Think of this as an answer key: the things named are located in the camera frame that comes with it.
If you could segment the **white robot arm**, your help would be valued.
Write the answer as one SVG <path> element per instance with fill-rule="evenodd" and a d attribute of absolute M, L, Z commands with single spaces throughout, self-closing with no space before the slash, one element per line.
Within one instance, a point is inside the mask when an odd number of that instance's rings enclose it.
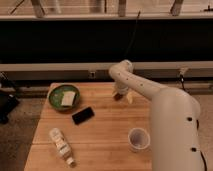
<path fill-rule="evenodd" d="M 152 171 L 207 171 L 198 136 L 201 107 L 193 96 L 135 75 L 129 60 L 112 65 L 109 75 L 118 94 L 132 89 L 151 101 Z"/>

